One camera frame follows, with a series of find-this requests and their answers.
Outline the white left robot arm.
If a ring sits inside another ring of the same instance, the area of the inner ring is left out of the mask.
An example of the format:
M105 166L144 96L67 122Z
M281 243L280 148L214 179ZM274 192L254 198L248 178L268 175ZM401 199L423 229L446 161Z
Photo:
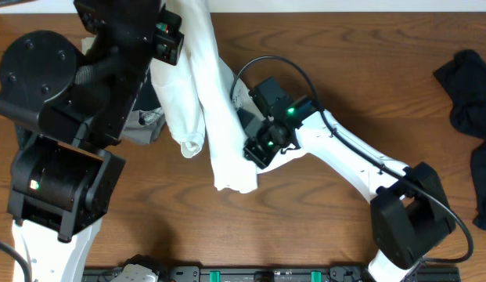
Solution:
M92 47L54 31L15 40L0 62L0 115L15 125L7 205L16 281L79 281L124 168L109 152L152 60L178 62L182 18L162 1L77 1Z

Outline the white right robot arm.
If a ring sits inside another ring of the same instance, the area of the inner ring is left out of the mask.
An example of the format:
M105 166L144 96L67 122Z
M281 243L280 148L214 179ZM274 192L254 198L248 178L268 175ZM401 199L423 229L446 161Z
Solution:
M373 281L403 281L430 262L428 252L456 228L437 172L385 156L338 124L327 110L291 106L264 119L238 117L248 140L244 155L259 168L295 150L312 154L346 179L369 203L378 247L367 266Z

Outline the white t-shirt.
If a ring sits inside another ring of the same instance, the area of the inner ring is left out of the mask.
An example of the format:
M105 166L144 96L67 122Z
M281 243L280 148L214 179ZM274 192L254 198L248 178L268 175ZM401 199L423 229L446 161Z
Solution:
M248 88L218 54L208 5L200 0L174 0L167 10L182 18L185 35L178 63L153 60L151 83L164 110L172 138L186 158L209 144L214 187L249 193L258 188L262 172L243 156L246 135L229 97L235 82L239 105L249 106Z

